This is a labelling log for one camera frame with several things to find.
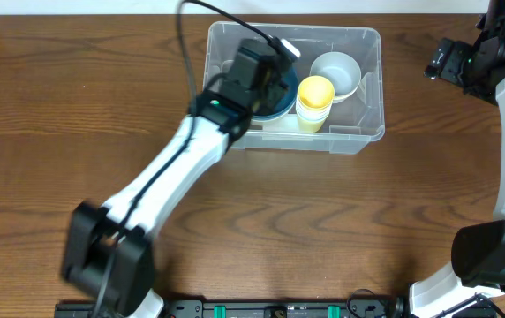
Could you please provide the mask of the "blue bowl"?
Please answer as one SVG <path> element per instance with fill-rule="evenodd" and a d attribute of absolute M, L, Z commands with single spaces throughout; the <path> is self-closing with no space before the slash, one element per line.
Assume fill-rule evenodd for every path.
<path fill-rule="evenodd" d="M 253 112 L 252 121 L 256 125 L 274 121 L 286 115 L 294 105 L 299 85 L 298 75 L 294 67 L 291 67 L 286 73 L 283 78 L 283 83 L 287 86 L 287 90 L 276 104 L 272 106 L 265 104 Z"/>

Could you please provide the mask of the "yellow cup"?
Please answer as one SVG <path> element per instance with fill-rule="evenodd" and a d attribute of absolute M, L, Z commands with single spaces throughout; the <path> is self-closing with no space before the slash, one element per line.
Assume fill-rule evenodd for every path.
<path fill-rule="evenodd" d="M 335 98 L 332 82 L 322 76 L 309 76 L 298 86 L 298 99 L 307 108 L 321 110 L 327 108 Z"/>
<path fill-rule="evenodd" d="M 298 128 L 304 133 L 316 133 L 318 132 L 326 121 L 325 117 L 319 118 L 318 120 L 305 119 L 301 116 L 297 116 Z"/>

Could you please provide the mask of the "small grey bowl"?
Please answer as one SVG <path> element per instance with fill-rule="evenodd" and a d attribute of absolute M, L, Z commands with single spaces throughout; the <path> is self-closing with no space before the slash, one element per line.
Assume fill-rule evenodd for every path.
<path fill-rule="evenodd" d="M 342 52 L 328 52 L 317 57 L 310 74 L 328 79 L 334 86 L 336 98 L 352 95 L 362 79 L 357 61 Z"/>

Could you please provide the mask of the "large cream bowl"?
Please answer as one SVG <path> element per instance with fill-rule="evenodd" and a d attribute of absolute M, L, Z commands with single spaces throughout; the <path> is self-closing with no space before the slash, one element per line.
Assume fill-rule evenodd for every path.
<path fill-rule="evenodd" d="M 272 114 L 267 116 L 256 116 L 254 115 L 251 119 L 251 125 L 264 126 L 264 125 L 276 125 L 283 118 L 288 115 L 287 112 L 282 112 L 278 114 Z"/>

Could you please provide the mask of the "light blue cup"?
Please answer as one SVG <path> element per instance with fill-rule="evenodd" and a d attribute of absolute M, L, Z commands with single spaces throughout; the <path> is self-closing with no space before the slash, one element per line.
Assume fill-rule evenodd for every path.
<path fill-rule="evenodd" d="M 296 106 L 297 114 L 305 121 L 323 122 L 327 119 L 331 111 L 330 107 L 321 109 L 311 109 L 301 105 Z"/>

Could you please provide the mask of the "small white bowl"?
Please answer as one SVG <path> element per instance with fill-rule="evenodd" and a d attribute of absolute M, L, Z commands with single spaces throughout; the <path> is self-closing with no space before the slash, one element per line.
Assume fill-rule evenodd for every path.
<path fill-rule="evenodd" d="M 335 96 L 333 99 L 333 104 L 344 102 L 348 97 L 349 97 L 348 95 Z"/>

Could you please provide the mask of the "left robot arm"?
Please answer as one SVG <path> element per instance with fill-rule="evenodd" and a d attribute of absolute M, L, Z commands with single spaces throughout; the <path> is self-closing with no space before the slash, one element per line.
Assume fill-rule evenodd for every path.
<path fill-rule="evenodd" d="M 100 207 L 72 212 L 61 275 L 95 299 L 89 317 L 156 317 L 153 242 L 197 179 L 249 129 L 253 114 L 273 110 L 289 87 L 284 78 L 300 57 L 277 37 L 244 39 L 231 68 L 216 74 L 190 101 L 187 116 L 162 152 Z"/>

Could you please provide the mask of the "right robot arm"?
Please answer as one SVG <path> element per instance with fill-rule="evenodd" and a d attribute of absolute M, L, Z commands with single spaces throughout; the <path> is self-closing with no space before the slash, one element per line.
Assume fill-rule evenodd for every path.
<path fill-rule="evenodd" d="M 493 219 L 460 229 L 450 262 L 411 285 L 402 317 L 503 316 L 505 295 L 505 0 L 491 0 L 473 44 L 441 39 L 424 74 L 495 105 L 501 120 L 501 174 Z"/>

